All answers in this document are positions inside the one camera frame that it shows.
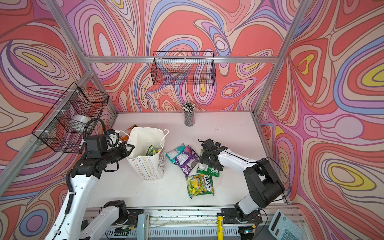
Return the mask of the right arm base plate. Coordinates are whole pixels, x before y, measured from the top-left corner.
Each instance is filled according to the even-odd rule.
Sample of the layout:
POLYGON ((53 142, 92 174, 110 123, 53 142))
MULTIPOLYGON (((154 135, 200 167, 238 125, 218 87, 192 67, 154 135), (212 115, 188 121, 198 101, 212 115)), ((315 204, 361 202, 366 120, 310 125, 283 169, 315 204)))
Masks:
POLYGON ((235 208, 221 208, 220 214, 224 218, 224 224, 252 224, 257 226, 263 222, 260 210, 244 215, 235 208))

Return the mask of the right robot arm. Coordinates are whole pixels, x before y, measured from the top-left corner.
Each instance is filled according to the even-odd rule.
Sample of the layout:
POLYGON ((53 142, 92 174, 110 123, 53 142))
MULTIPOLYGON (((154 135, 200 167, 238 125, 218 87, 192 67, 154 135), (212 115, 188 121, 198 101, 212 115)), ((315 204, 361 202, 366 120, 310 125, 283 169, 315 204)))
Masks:
POLYGON ((268 159, 248 159, 212 139, 198 141, 203 149, 200 157, 202 164, 218 171, 228 167, 243 174, 249 194, 234 206, 238 218, 245 218, 256 210, 264 209, 285 193, 285 186, 268 159))

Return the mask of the yellow green Fox's packet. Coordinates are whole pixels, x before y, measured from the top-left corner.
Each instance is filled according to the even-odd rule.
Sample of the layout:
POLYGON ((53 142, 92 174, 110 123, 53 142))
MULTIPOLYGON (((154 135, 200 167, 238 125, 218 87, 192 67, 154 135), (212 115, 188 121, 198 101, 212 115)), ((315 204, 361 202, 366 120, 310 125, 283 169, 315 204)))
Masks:
POLYGON ((203 195, 214 195, 213 178, 209 174, 197 174, 188 176, 187 180, 187 191, 191 199, 196 196, 203 195))

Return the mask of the small green packet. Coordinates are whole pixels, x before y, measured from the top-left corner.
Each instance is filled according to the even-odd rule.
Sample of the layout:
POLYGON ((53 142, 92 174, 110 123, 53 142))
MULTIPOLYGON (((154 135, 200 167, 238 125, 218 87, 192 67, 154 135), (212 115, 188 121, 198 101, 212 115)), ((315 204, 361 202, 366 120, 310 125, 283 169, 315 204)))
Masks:
POLYGON ((158 149, 158 148, 155 148, 153 145, 151 145, 147 152, 146 152, 146 156, 154 156, 156 155, 157 153, 159 153, 162 149, 158 149))

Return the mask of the white patterned paper bag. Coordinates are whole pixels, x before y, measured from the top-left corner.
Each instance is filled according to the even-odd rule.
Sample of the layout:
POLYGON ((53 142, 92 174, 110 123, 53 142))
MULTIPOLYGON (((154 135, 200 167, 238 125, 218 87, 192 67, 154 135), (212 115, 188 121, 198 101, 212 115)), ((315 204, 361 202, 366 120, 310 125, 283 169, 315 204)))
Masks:
POLYGON ((144 182, 164 176, 165 140, 169 130, 133 127, 129 133, 117 131, 121 141, 135 148, 127 157, 129 164, 144 182))

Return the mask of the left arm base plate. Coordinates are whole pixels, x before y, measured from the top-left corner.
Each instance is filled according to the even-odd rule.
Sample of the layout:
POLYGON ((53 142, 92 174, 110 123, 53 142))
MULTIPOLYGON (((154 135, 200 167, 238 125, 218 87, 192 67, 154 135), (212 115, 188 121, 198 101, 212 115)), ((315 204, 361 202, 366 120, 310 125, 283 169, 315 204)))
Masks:
POLYGON ((143 213, 144 213, 143 209, 128 209, 127 218, 121 223, 117 223, 117 222, 112 223, 110 227, 111 228, 132 228, 132 227, 135 228, 138 225, 139 215, 143 213))

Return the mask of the green white snack packet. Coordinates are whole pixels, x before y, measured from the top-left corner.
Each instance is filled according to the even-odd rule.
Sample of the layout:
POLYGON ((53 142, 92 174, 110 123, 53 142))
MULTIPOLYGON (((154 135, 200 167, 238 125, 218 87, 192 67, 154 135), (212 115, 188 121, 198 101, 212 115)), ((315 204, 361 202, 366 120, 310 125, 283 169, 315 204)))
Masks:
POLYGON ((201 161, 199 161, 198 168, 197 168, 198 174, 209 174, 213 177, 220 177, 220 172, 214 168, 209 167, 206 164, 203 164, 201 161))

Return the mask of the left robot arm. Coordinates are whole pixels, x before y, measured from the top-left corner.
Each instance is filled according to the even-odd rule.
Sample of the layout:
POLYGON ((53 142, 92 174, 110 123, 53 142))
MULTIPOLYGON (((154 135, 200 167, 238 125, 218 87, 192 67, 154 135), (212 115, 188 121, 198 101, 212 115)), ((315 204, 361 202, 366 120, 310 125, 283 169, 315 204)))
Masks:
POLYGON ((96 159, 84 154, 66 175, 69 189, 54 225, 46 240, 99 240, 114 223, 125 224, 129 213, 124 201, 110 201, 101 213, 84 229, 82 222, 93 191, 108 164, 127 158, 135 146, 120 143, 96 159))

